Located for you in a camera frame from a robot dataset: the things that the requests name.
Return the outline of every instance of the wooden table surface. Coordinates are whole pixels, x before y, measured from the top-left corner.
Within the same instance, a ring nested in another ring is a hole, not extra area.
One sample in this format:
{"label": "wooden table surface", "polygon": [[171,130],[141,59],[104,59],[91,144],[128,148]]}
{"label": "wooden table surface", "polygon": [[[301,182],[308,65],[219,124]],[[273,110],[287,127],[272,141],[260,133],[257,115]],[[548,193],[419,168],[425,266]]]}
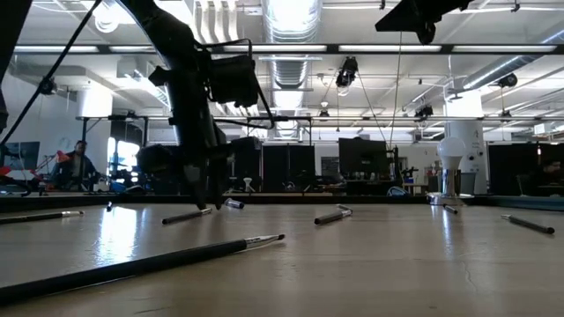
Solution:
{"label": "wooden table surface", "polygon": [[[0,316],[562,316],[564,215],[428,205],[248,205],[177,225],[185,205],[87,207],[83,217],[3,226],[3,285],[265,234],[260,249],[0,309]],[[547,236],[502,220],[556,229]]]}

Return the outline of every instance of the ductwork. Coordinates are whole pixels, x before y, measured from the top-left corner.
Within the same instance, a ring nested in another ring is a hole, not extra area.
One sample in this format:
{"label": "ductwork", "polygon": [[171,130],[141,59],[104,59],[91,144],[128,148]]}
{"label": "ductwork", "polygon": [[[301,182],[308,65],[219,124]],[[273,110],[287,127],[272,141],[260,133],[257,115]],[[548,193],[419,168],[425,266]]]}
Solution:
{"label": "ductwork", "polygon": [[[564,22],[553,26],[539,35],[534,41],[531,41],[531,43],[564,44]],[[537,61],[541,57],[543,57],[543,55],[504,56],[471,74],[462,81],[462,84],[454,85],[455,88],[449,91],[454,93],[479,89],[484,85],[491,84],[496,80],[506,77],[510,73],[521,69],[523,66]],[[417,99],[413,100],[413,102],[421,98],[427,101],[434,100],[440,93],[443,93],[441,89],[433,89],[431,92],[419,96]]]}
{"label": "ductwork", "polygon": [[[315,42],[321,20],[322,0],[262,0],[266,41],[292,44]],[[303,102],[309,62],[271,62],[272,88],[276,107],[294,115]]]}

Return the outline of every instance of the fluorescent light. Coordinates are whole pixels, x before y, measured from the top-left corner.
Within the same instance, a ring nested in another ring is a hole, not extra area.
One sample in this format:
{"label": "fluorescent light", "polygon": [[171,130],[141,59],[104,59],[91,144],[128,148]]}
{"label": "fluorescent light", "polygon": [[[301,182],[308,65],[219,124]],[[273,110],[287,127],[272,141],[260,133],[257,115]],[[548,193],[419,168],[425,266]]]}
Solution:
{"label": "fluorescent light", "polygon": [[131,45],[131,46],[111,46],[109,47],[114,53],[154,53],[155,48],[153,46],[140,46],[140,45]]}
{"label": "fluorescent light", "polygon": [[[25,46],[18,45],[14,49],[14,53],[61,53],[64,51],[64,46]],[[70,48],[69,53],[98,53],[98,48],[95,46],[73,46]]]}
{"label": "fluorescent light", "polygon": [[288,61],[288,62],[313,62],[313,61],[322,61],[323,58],[320,56],[259,56],[259,61],[265,62],[278,62],[278,61]]}
{"label": "fluorescent light", "polygon": [[[339,45],[340,52],[399,52],[399,45]],[[402,45],[402,52],[438,52],[439,45]]]}
{"label": "fluorescent light", "polygon": [[[247,52],[246,45],[231,45],[224,47],[226,52]],[[325,45],[253,45],[253,52],[324,52],[327,50]]]}
{"label": "fluorescent light", "polygon": [[547,53],[556,49],[554,45],[456,45],[452,51],[457,53],[518,53],[522,51]]}

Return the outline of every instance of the lamp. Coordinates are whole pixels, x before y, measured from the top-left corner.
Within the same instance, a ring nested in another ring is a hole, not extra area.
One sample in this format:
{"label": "lamp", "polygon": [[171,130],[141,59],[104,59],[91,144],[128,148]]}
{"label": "lamp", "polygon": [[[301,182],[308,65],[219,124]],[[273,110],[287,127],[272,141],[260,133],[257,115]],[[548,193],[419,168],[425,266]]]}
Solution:
{"label": "lamp", "polygon": [[466,146],[457,137],[447,137],[439,143],[437,150],[442,162],[442,197],[455,198],[460,195],[461,174],[458,167]]}

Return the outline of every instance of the person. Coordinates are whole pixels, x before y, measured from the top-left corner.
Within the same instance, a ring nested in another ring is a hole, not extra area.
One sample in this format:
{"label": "person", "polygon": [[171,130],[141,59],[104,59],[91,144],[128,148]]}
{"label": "person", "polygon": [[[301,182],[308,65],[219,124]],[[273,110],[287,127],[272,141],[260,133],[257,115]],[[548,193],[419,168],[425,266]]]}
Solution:
{"label": "person", "polygon": [[92,161],[85,155],[87,143],[78,141],[74,151],[66,153],[68,157],[65,161],[57,162],[51,172],[51,182],[60,189],[67,189],[68,186],[80,183],[80,160],[83,160],[83,179],[89,175],[98,174]]}
{"label": "person", "polygon": [[560,177],[560,161],[555,158],[544,161],[529,178],[531,193],[533,195],[559,194],[564,189],[560,187]]}

